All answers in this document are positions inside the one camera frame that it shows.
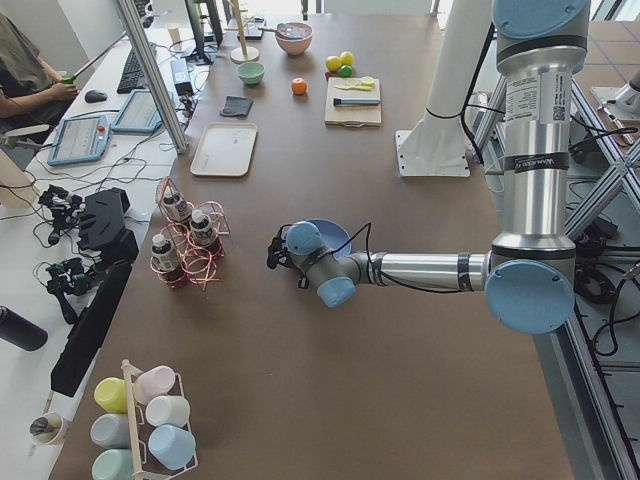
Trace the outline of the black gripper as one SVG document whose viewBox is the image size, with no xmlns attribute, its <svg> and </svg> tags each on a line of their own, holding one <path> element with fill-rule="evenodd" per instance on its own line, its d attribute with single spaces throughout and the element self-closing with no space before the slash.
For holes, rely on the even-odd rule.
<svg viewBox="0 0 640 480">
<path fill-rule="evenodd" d="M 306 289 L 306 274 L 300 267 L 294 264 L 288 248 L 285 246 L 285 233 L 289 227 L 291 227 L 291 224 L 281 225 L 276 235 L 272 238 L 271 243 L 267 248 L 266 264 L 267 267 L 271 270 L 275 270 L 278 266 L 296 270 L 299 274 L 298 287 L 300 289 Z"/>
</svg>

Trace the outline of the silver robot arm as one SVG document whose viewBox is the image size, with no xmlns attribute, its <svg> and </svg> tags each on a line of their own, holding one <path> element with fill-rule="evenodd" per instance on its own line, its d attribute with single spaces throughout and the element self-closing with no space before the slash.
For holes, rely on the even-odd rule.
<svg viewBox="0 0 640 480">
<path fill-rule="evenodd" d="M 463 176 L 466 134 L 454 128 L 489 49 L 506 82 L 502 229 L 485 254 L 348 253 L 330 247 L 308 221 L 283 225 L 267 256 L 270 268 L 299 273 L 328 307 L 360 284 L 428 293 L 480 291 L 503 325 L 538 335 L 570 317 L 575 245 L 565 231 L 570 164 L 572 77 L 587 54 L 586 1 L 457 1 L 427 99 L 416 125 L 401 131 L 403 176 Z"/>
</svg>

